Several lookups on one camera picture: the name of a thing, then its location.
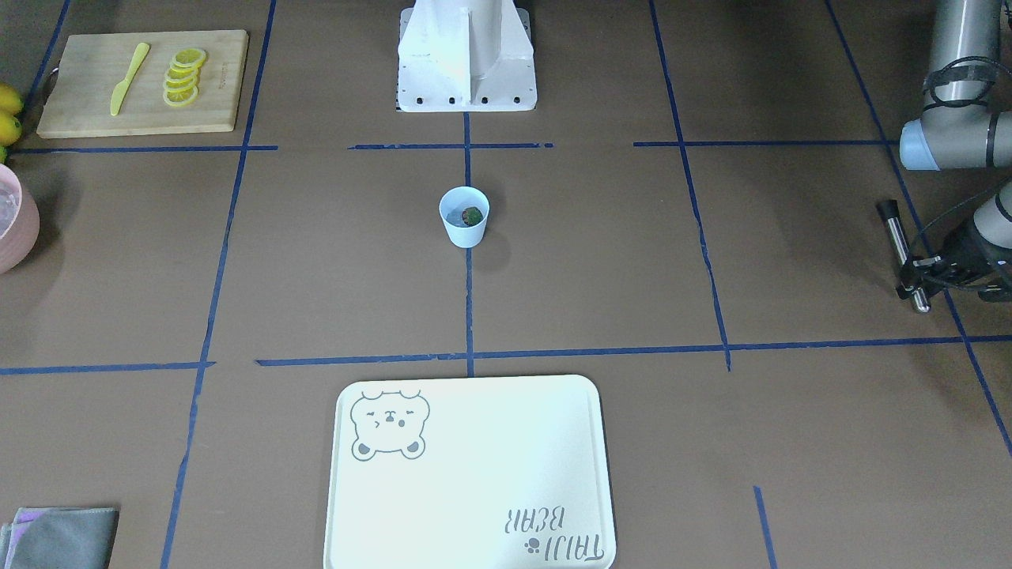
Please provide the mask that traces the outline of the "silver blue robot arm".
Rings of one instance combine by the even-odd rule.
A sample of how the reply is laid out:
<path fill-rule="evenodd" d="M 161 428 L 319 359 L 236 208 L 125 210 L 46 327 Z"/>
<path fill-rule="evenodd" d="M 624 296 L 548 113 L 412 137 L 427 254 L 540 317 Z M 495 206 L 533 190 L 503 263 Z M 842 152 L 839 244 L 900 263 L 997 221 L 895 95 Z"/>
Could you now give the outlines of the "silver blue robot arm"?
<path fill-rule="evenodd" d="M 901 165 L 910 171 L 1010 166 L 1010 113 L 991 111 L 991 90 L 1010 68 L 1000 60 L 1000 1 L 940 1 L 919 118 L 901 130 Z M 904 257 L 897 294 L 920 312 L 943 289 L 1010 299 L 1010 184 L 1003 183 L 926 257 Z"/>

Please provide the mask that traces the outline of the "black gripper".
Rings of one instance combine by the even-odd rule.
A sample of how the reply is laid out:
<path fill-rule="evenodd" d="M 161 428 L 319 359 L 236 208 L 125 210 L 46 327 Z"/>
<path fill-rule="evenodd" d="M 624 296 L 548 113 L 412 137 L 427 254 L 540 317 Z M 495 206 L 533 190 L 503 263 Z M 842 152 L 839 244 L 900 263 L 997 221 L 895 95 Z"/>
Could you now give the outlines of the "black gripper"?
<path fill-rule="evenodd" d="M 940 262 L 941 278 L 936 267 Z M 965 219 L 944 239 L 941 256 L 915 255 L 904 262 L 896 292 L 901 300 L 919 294 L 930 299 L 946 284 L 975 292 L 986 303 L 1009 303 L 1010 250 L 991 244 Z"/>

